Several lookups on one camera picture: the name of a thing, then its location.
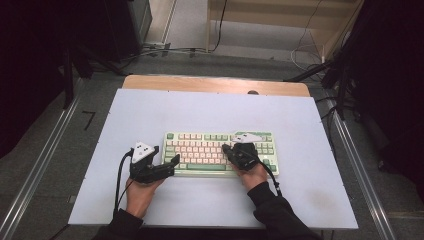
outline white table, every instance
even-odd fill
[[[358,228],[312,98],[133,89],[117,91],[69,224],[110,222],[118,166],[137,140],[162,149],[167,131],[239,130],[273,132],[277,180],[307,226]],[[170,177],[157,189],[144,220],[150,226],[263,227],[253,210],[238,178]]]

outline hand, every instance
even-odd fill
[[[237,172],[237,175],[241,178],[241,181],[243,182],[243,185],[246,187],[247,191],[250,191],[258,184],[267,181],[267,173],[261,164],[256,164],[256,166],[247,172],[239,170],[234,165],[232,165],[232,167],[234,171]]]
[[[141,184],[128,178],[126,186],[131,185],[127,189],[126,211],[135,217],[143,218],[152,202],[156,188],[164,181],[165,179],[162,179],[149,184]]]

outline green and white keyboard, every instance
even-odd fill
[[[222,145],[231,147],[236,135],[251,133],[262,138],[255,142],[259,159],[277,176],[278,162],[275,142],[270,132],[237,132],[237,133],[200,133],[200,132],[168,132],[165,134],[162,164],[180,154],[180,164],[175,167],[175,176],[194,177],[226,177],[237,176],[232,170]]]

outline black sleeve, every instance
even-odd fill
[[[143,220],[119,209],[110,224],[100,227],[92,240],[132,240],[142,224]]]
[[[289,202],[275,196],[268,182],[251,189],[247,195],[256,206],[255,218],[265,224],[270,240],[315,240],[321,239],[312,232],[293,212]]]

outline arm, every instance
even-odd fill
[[[93,240],[130,240],[135,239],[143,224],[142,218],[152,202],[157,187],[165,179],[151,184],[141,184],[127,180],[127,208],[120,209],[108,226],[100,227]]]
[[[253,214],[265,225],[270,240],[321,239],[294,214],[285,198],[275,196],[269,189],[267,173],[260,164],[248,172],[235,170],[256,206]]]

